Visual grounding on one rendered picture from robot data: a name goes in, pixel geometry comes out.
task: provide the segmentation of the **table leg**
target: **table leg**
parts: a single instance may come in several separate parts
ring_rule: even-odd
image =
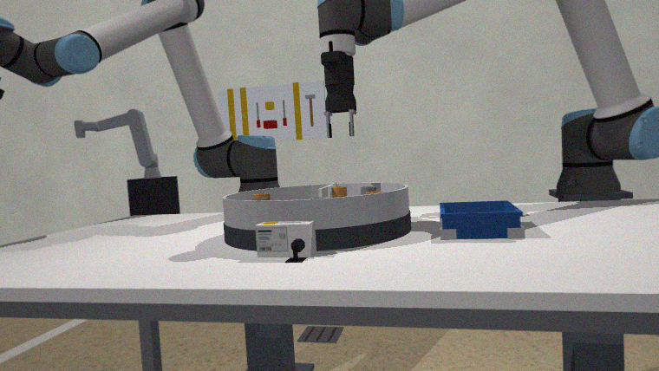
[[[624,371],[622,334],[563,333],[564,371]]]
[[[245,324],[247,371],[313,371],[313,363],[295,363],[293,325]]]
[[[142,371],[162,371],[158,321],[139,320]]]

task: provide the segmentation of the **table top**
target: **table top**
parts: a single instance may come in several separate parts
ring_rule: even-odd
[[[226,245],[222,213],[126,218],[0,248],[0,303],[659,314],[659,200],[516,206],[521,239],[413,206],[407,236],[301,264]]]

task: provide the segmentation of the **white table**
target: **white table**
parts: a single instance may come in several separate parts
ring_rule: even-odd
[[[292,323],[561,331],[576,370],[659,334],[659,200],[516,206],[522,239],[446,240],[411,207],[406,237],[301,264],[227,246],[221,213],[90,225],[0,249],[0,316],[138,320],[149,370],[158,321],[246,323],[250,371],[273,337],[292,370]]]

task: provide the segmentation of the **brown floor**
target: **brown floor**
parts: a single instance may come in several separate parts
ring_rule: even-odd
[[[0,354],[68,320],[0,319]],[[296,360],[315,371],[457,371],[562,369],[553,332],[346,327],[337,343],[297,342]],[[659,371],[659,336],[625,336],[625,370]],[[166,371],[245,371],[239,323],[162,322]],[[0,371],[140,371],[137,322],[87,321],[4,363]]]

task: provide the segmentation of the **small robot arm in background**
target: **small robot arm in background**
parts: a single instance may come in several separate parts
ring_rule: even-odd
[[[209,178],[240,177],[240,191],[279,187],[272,137],[234,140],[219,116],[187,24],[204,0],[143,0],[142,6],[84,30],[32,43],[0,17],[0,66],[36,84],[52,86],[83,74],[122,50],[159,35],[192,123],[199,136],[194,164]]]
[[[365,45],[465,0],[318,0],[328,125],[356,112],[356,44]],[[559,201],[626,199],[614,159],[659,157],[659,109],[639,92],[604,0],[557,0],[597,109],[563,117]]]

